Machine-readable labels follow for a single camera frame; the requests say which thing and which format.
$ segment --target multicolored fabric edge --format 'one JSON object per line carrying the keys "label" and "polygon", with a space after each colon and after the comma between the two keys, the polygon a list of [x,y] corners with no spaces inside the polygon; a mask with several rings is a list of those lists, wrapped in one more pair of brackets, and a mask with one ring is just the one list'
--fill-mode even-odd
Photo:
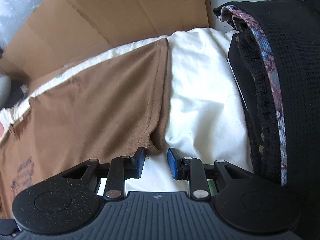
{"label": "multicolored fabric edge", "polygon": [[273,100],[275,103],[276,117],[280,138],[280,153],[281,153],[281,185],[287,184],[287,148],[284,128],[284,110],[282,103],[282,95],[280,89],[280,82],[276,62],[273,56],[270,43],[259,23],[248,13],[242,11],[234,5],[226,5],[221,9],[220,21],[232,20],[236,29],[241,29],[238,25],[237,19],[245,21],[247,26],[251,29],[257,44],[260,47],[260,52],[264,65],[267,70],[268,78],[270,81]]}

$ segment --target wrinkled white fabric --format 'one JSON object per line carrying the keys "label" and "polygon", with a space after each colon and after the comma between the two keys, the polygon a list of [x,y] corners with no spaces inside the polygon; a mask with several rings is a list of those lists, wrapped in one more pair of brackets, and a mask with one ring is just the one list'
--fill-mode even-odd
{"label": "wrinkled white fabric", "polygon": [[[241,99],[227,61],[232,35],[232,32],[223,34],[210,28],[198,28],[167,36],[172,57],[172,96],[165,141],[168,147],[176,148],[181,157],[196,157],[204,163],[224,159],[251,171]],[[163,37],[119,46],[56,76],[18,107],[0,112],[5,133],[10,123],[20,119],[30,108],[30,97],[42,94],[86,68]],[[146,158],[141,179],[127,180],[126,189],[187,191],[188,184],[172,179],[164,152]]]}

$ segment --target brown garment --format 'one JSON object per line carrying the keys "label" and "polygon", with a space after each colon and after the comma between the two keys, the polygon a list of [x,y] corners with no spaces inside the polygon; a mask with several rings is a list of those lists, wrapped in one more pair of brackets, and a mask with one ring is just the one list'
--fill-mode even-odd
{"label": "brown garment", "polygon": [[30,111],[0,145],[5,217],[26,187],[90,158],[100,163],[162,151],[171,69],[161,39],[83,70],[30,99]]}

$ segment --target cardboard flap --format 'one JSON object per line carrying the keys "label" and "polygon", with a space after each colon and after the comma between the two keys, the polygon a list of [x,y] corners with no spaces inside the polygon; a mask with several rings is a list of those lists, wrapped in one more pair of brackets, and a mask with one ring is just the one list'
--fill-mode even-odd
{"label": "cardboard flap", "polygon": [[0,67],[9,62],[34,80],[111,47],[196,27],[208,27],[204,0],[44,0]]}

